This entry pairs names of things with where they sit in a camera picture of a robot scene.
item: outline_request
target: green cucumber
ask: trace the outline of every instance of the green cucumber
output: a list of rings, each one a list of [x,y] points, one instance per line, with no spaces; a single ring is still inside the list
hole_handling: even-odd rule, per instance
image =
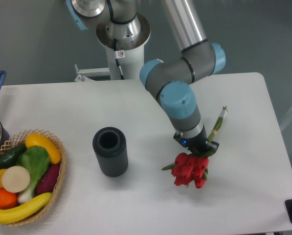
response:
[[[27,150],[25,143],[20,143],[0,155],[0,169],[6,169],[14,166],[21,153]]]

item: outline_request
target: white sticker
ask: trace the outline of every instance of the white sticker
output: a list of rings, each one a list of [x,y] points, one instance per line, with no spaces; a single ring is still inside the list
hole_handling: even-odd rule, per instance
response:
[[[116,59],[121,59],[125,57],[124,50],[116,50],[115,51]]]

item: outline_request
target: red tulip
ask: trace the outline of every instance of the red tulip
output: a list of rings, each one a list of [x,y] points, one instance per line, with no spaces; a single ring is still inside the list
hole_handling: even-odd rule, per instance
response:
[[[198,167],[195,167],[193,171],[193,175],[195,179],[200,179],[204,174],[205,169],[199,169]]]
[[[189,178],[183,178],[183,180],[182,180],[182,184],[184,184],[184,185],[188,185],[190,182],[192,182],[194,180],[194,176],[193,176],[193,174],[191,174],[190,176],[189,176]]]
[[[187,163],[189,156],[186,153],[180,153],[175,158],[175,164],[176,165],[185,165]]]
[[[205,183],[206,183],[206,180],[203,177],[201,177],[200,179],[195,179],[196,188],[202,188]]]
[[[197,156],[191,155],[187,160],[187,165],[196,166],[197,165]]]
[[[174,184],[175,184],[176,186],[180,186],[180,185],[182,185],[182,183],[183,183],[183,178],[182,178],[182,176],[177,176],[177,177],[175,178]]]
[[[182,167],[182,176],[187,179],[193,174],[194,167],[192,165],[184,165]]]
[[[197,167],[200,169],[206,169],[208,167],[209,159],[199,157],[197,159]]]
[[[171,169],[171,175],[177,177],[182,174],[182,167],[181,165],[176,165],[174,168]]]

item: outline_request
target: orange tomato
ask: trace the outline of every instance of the orange tomato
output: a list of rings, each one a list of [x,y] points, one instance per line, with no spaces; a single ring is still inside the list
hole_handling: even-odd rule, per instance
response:
[[[18,196],[16,193],[8,192],[4,188],[0,189],[0,209],[11,209],[16,207]]]

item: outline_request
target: red flower bouquet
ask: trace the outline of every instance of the red flower bouquet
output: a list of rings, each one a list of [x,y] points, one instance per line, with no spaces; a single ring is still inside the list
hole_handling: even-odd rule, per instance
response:
[[[222,112],[211,132],[208,141],[211,142],[217,131],[220,129],[222,121],[227,112],[227,108],[223,107]],[[207,180],[208,174],[208,157],[215,154],[217,149],[209,152],[199,152],[197,149],[189,149],[190,154],[180,153],[176,156],[173,164],[164,167],[162,170],[171,170],[171,175],[175,177],[174,184],[177,186],[189,186],[194,181],[196,188],[202,188]]]

